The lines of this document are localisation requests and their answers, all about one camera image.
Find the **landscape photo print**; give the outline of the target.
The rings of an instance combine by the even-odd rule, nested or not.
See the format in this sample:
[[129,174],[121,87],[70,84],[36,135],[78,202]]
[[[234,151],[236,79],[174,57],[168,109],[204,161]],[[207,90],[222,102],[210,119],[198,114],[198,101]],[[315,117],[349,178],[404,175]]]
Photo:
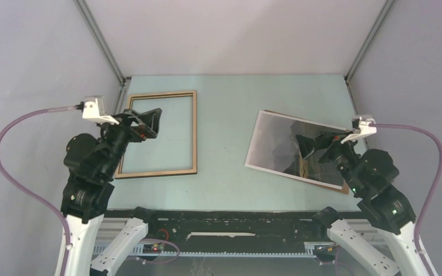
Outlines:
[[345,129],[261,110],[245,166],[348,194],[349,187],[337,169],[329,163],[318,163],[321,151],[303,158],[310,146],[307,141],[298,141],[297,137],[301,135],[311,140],[323,131],[344,133]]

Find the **wooden picture frame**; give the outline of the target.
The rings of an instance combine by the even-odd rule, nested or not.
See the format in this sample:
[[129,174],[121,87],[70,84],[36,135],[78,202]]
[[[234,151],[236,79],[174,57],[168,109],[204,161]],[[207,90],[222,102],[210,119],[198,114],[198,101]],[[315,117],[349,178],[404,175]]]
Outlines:
[[197,173],[197,92],[195,90],[132,94],[130,109],[163,110],[156,139],[130,144],[122,158],[117,179],[166,177]]

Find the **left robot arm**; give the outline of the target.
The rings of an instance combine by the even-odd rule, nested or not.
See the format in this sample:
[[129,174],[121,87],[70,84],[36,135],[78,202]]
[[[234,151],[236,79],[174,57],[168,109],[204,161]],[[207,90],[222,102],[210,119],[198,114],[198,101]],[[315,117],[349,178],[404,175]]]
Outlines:
[[159,232],[155,211],[134,209],[124,228],[98,257],[93,249],[99,227],[114,191],[112,181],[129,143],[158,136],[162,109],[147,112],[126,109],[96,119],[100,137],[88,133],[74,136],[66,146],[64,165],[69,178],[60,211],[68,223],[63,230],[56,275],[115,275],[128,254],[142,239]]

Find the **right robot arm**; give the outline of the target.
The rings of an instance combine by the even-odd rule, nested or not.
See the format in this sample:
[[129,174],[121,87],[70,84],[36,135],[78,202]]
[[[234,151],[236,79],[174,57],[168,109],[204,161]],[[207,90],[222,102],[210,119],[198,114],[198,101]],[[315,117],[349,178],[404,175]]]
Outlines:
[[322,151],[319,163],[335,165],[349,186],[364,218],[388,246],[390,261],[354,230],[331,208],[313,217],[312,233],[318,240],[328,238],[344,248],[372,275],[436,275],[437,271],[416,233],[417,217],[407,199],[394,185],[399,175],[388,152],[369,149],[355,151],[353,133],[322,132],[315,138],[296,135],[303,159]]

